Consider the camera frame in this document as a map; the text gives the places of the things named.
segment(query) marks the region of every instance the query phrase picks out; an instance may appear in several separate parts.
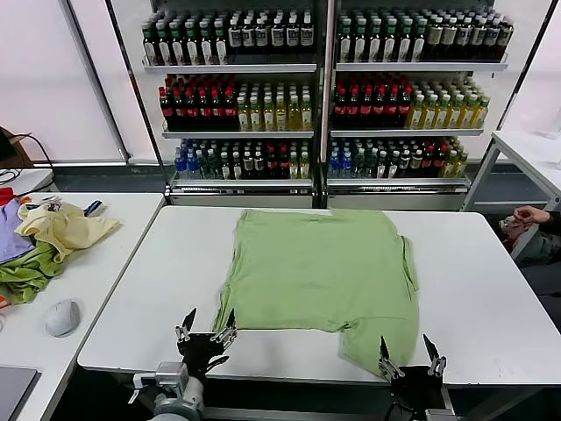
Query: red object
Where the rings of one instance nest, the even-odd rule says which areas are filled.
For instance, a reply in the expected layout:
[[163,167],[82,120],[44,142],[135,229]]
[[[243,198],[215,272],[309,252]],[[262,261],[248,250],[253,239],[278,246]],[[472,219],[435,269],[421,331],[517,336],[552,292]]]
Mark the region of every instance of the red object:
[[0,188],[0,206],[4,206],[9,203],[11,199],[14,199],[14,190],[11,187]]

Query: pile of clothes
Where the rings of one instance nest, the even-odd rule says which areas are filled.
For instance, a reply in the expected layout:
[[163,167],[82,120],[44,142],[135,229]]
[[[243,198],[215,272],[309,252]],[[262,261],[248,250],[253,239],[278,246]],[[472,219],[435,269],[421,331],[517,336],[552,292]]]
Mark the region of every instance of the pile of clothes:
[[119,226],[112,218],[54,198],[32,204],[0,189],[0,308],[30,302],[63,271],[74,250],[88,248]]

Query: purple cloth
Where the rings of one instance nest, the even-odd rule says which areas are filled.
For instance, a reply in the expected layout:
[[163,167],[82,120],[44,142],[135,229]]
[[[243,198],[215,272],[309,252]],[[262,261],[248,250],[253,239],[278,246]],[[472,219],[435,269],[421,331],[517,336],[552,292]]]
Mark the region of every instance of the purple cloth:
[[18,209],[17,199],[0,206],[0,265],[23,256],[35,248],[29,237],[14,232],[21,224]]

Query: fabric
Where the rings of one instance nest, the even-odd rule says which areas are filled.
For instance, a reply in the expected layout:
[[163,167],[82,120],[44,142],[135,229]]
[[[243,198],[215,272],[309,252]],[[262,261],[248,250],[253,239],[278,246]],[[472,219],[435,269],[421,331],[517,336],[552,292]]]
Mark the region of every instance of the fabric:
[[246,210],[214,324],[343,333],[344,355],[380,374],[380,335],[407,364],[418,330],[411,245],[379,211]]
[[120,224],[111,218],[86,218],[82,209],[64,202],[45,203],[33,210],[20,206],[18,215],[23,222],[16,232],[55,246],[54,259],[59,263],[74,250],[94,245]]
[[21,224],[18,209],[19,201],[17,199],[12,199],[8,204],[0,206],[0,265],[16,259],[34,248],[29,237],[14,232]]
[[50,278],[62,273],[62,265],[55,259],[57,254],[55,247],[37,241],[28,254],[0,265],[0,286],[8,289],[11,303],[28,303]]

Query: cable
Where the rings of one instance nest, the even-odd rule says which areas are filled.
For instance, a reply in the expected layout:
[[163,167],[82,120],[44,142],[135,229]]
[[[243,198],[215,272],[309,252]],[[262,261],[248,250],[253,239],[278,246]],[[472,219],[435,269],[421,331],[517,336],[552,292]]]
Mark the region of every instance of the cable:
[[[54,173],[54,167],[53,167],[53,163],[51,162],[51,159],[49,158],[49,155],[46,154],[45,148],[43,147],[43,145],[41,145],[41,142],[39,142],[37,140],[37,138],[35,138],[35,136],[32,136],[30,133],[24,133],[24,134],[12,134],[11,136],[8,136],[8,139],[13,139],[13,138],[29,138],[29,139],[33,139],[35,141],[35,143],[37,143],[37,145],[39,145],[39,147],[41,148],[41,152],[45,155],[46,161],[49,163],[49,166],[51,167],[51,170],[53,171],[53,179],[46,185],[44,186],[40,186],[37,187],[36,189],[33,190],[29,190],[26,191],[25,193],[22,193],[20,195],[17,195],[18,197],[21,196],[27,196],[31,193],[35,193],[36,191],[41,191],[42,189],[46,189],[47,187],[51,186],[54,184],[54,179],[56,178],[56,174]],[[15,180],[16,178],[19,177],[19,175],[21,174],[21,169],[19,170],[15,170],[15,171],[19,171],[18,175],[16,175],[15,177],[13,177],[12,179],[10,179],[10,181]]]

